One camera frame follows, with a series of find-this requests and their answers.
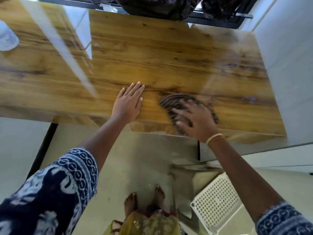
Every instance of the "bare foot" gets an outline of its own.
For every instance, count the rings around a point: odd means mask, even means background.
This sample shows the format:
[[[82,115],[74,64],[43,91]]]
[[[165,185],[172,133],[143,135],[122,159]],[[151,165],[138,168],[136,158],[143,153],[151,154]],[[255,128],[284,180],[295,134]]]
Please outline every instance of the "bare foot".
[[[125,219],[136,210],[137,194],[131,193],[124,201]]]
[[[152,204],[155,204],[159,206],[160,208],[162,208],[164,199],[165,199],[164,191],[162,190],[160,185],[156,185],[156,190],[154,192],[154,198],[152,200]]]

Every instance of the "white plastic jar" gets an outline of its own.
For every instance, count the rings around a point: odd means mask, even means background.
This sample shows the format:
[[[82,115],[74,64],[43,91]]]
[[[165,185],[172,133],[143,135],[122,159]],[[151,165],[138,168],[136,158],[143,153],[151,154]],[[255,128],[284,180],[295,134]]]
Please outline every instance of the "white plastic jar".
[[[9,51],[18,46],[18,37],[8,27],[8,25],[0,21],[0,51]]]

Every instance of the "wood grain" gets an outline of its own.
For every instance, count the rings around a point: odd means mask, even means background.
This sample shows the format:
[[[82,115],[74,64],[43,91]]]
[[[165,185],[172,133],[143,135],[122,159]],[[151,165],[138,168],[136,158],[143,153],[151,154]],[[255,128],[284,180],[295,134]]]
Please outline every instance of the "wood grain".
[[[213,104],[220,129],[286,135],[252,32],[71,8],[69,14],[54,4],[0,3],[0,19],[20,40],[0,54],[1,116],[15,117],[3,110],[15,107],[35,119],[43,111],[100,125],[120,89],[141,81],[136,131],[172,133],[158,101],[189,93]]]

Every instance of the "sleeve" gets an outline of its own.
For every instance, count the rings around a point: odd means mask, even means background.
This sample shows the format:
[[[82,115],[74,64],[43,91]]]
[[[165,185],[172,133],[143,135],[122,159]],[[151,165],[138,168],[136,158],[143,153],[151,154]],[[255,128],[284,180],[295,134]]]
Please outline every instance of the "sleeve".
[[[291,204],[281,204],[268,210],[255,224],[258,235],[309,235],[313,224]]]
[[[73,148],[37,171],[0,205],[0,235],[72,233],[96,194],[98,167],[92,154]]]

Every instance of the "hand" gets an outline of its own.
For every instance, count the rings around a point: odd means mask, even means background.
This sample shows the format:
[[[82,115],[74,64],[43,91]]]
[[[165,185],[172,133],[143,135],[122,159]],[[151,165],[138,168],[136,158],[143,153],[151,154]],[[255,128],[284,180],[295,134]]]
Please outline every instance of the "hand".
[[[200,142],[206,142],[211,136],[217,134],[217,127],[213,120],[210,110],[204,105],[196,105],[192,101],[180,102],[187,108],[186,110],[178,110],[173,108],[175,113],[188,118],[193,126],[190,127],[181,121],[177,121],[178,127],[181,127],[190,137],[196,138]]]
[[[140,97],[145,86],[140,87],[140,82],[136,85],[132,83],[125,91],[123,88],[114,103],[112,116],[118,116],[128,124],[132,122],[139,114],[143,98]]]

